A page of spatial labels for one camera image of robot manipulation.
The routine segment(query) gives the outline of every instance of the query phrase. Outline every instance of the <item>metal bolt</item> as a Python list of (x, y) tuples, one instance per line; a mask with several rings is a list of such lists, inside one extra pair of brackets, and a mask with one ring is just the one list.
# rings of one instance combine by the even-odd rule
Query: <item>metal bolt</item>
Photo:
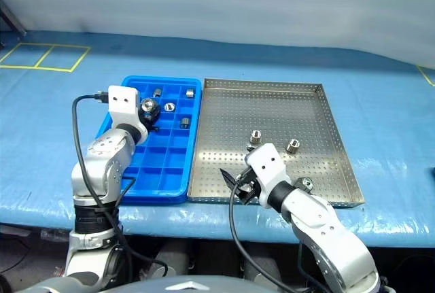
[(182, 118), (179, 127), (180, 128), (189, 128), (189, 126), (190, 126), (190, 119), (189, 118)]
[(295, 154), (300, 146), (300, 142), (297, 139), (292, 139), (290, 140), (290, 142), (287, 145), (287, 148), (285, 150), (287, 150), (288, 153), (290, 154)]
[(151, 98), (145, 98), (141, 102), (141, 108), (143, 111), (149, 112), (155, 109), (157, 106), (157, 102)]
[(154, 90), (154, 92), (152, 93), (152, 96), (154, 98), (158, 98), (158, 97), (162, 96), (162, 90), (160, 88), (156, 88)]
[(251, 139), (249, 140), (253, 145), (261, 143), (261, 131), (254, 130), (251, 133)]
[(174, 103), (164, 104), (164, 110), (165, 111), (175, 111), (175, 104)]
[(195, 90), (193, 90), (193, 89), (187, 89), (187, 90), (186, 90), (186, 96), (187, 96), (188, 98), (193, 98), (193, 97), (195, 97)]

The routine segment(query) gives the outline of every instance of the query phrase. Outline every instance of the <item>stainless steel tray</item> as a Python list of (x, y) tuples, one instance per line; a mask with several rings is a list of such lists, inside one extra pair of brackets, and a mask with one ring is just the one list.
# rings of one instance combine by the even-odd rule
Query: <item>stainless steel tray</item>
[[(364, 202), (321, 84), (206, 79), (189, 199), (226, 202), (230, 194), (219, 168), (239, 174), (249, 137), (260, 130), (274, 143), (292, 180), (313, 179), (313, 194), (334, 206)], [(285, 151), (298, 139), (295, 155)]]

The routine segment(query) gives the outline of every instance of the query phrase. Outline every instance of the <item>black cable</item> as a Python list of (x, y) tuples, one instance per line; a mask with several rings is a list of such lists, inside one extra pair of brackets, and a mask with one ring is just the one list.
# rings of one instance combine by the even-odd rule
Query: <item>black cable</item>
[(127, 193), (127, 191), (129, 191), (131, 189), (131, 187), (133, 186), (133, 184), (136, 182), (136, 179), (134, 177), (123, 177), (123, 179), (131, 179), (130, 183), (128, 184), (128, 186), (121, 192), (120, 196), (118, 197), (118, 199), (116, 199), (115, 202), (115, 207), (118, 207), (122, 201), (122, 199), (124, 198), (125, 194)]
[(11, 269), (13, 269), (13, 268), (15, 268), (15, 267), (17, 267), (26, 257), (27, 257), (27, 255), (29, 254), (29, 252), (31, 251), (31, 248), (29, 248), (28, 247), (28, 245), (27, 244), (25, 244), (24, 242), (22, 242), (21, 240), (18, 240), (18, 239), (15, 239), (15, 238), (13, 238), (13, 239), (6, 239), (6, 238), (2, 238), (3, 240), (10, 240), (10, 241), (16, 241), (16, 242), (18, 242), (19, 244), (21, 244), (24, 248), (26, 248), (26, 252), (22, 255), (22, 257), (19, 259), (19, 261), (17, 261), (15, 264), (13, 264), (11, 267), (8, 267), (8, 268), (6, 268), (6, 269), (4, 269), (4, 270), (2, 270), (2, 271), (0, 271), (0, 274), (4, 274), (4, 273), (6, 273), (7, 271), (10, 271)]
[(86, 165), (85, 165), (84, 159), (83, 159), (82, 148), (80, 147), (80, 137), (79, 137), (79, 131), (78, 131), (78, 125), (77, 125), (77, 104), (83, 99), (101, 99), (101, 95), (100, 94), (87, 94), (84, 96), (77, 97), (73, 101), (72, 114), (73, 114), (73, 136), (74, 136), (75, 151), (77, 152), (77, 158), (79, 160), (80, 169), (82, 171), (83, 181), (84, 181), (86, 188), (88, 189), (90, 195), (95, 200), (95, 203), (97, 204), (97, 206), (104, 213), (105, 217), (107, 218), (107, 220), (111, 224), (112, 228), (115, 230), (116, 236), (117, 236), (120, 244), (126, 250), (126, 257), (127, 257), (127, 264), (128, 264), (128, 281), (131, 282), (133, 280), (133, 261), (131, 258), (132, 255), (138, 259), (141, 259), (142, 261), (156, 263), (156, 264), (160, 264), (161, 266), (163, 266), (164, 267), (163, 277), (164, 277), (168, 273), (168, 265), (163, 261), (144, 256), (144, 255), (134, 251), (128, 245), (128, 242), (127, 242), (125, 236), (122, 234), (122, 231), (119, 229), (118, 224), (116, 224), (116, 221), (114, 220), (112, 215), (110, 215), (110, 213), (106, 210), (106, 208), (103, 205), (103, 203), (101, 202), (100, 198), (98, 197), (98, 195), (94, 191), (94, 188), (90, 185), (88, 172), (86, 172)]
[(304, 269), (302, 268), (302, 249), (303, 249), (302, 242), (299, 242), (299, 248), (298, 248), (298, 271), (299, 271), (299, 273), (301, 273), (302, 276), (307, 279), (307, 281), (309, 281), (312, 284), (314, 284), (315, 286), (317, 286), (323, 292), (331, 293), (331, 291), (329, 291), (329, 289), (325, 285), (320, 283), (318, 280), (316, 280), (316, 278), (312, 277), (310, 274), (306, 273), (304, 271)]
[[(234, 196), (235, 196), (235, 193), (236, 193), (236, 190), (238, 187), (239, 187), (239, 184), (235, 182), (234, 186), (231, 190), (230, 204), (229, 204), (229, 220), (230, 220), (231, 235), (232, 235), (234, 242), (236, 243), (237, 248), (239, 249), (239, 251), (243, 255), (243, 257), (245, 257), (246, 261), (248, 261), (248, 263), (250, 263), (257, 271), (259, 271), (261, 274), (263, 274), (263, 276), (265, 276), (269, 281), (271, 281), (276, 286), (278, 286), (279, 288), (281, 288), (282, 290), (284, 290), (286, 292), (300, 293), (300, 292), (294, 290), (293, 288), (289, 287), (288, 285), (284, 284), (282, 281), (279, 281), (278, 279), (274, 278), (271, 274), (269, 274), (267, 271), (265, 271), (257, 262), (254, 261), (254, 259), (252, 259), (252, 257), (247, 253), (245, 248), (242, 246), (242, 243), (240, 242), (239, 237), (237, 236), (237, 233), (236, 233), (236, 227), (234, 225), (234, 215), (233, 215), (234, 214)], [(308, 289), (302, 291), (302, 293), (307, 293), (310, 291), (311, 291), (311, 288), (308, 288)]]

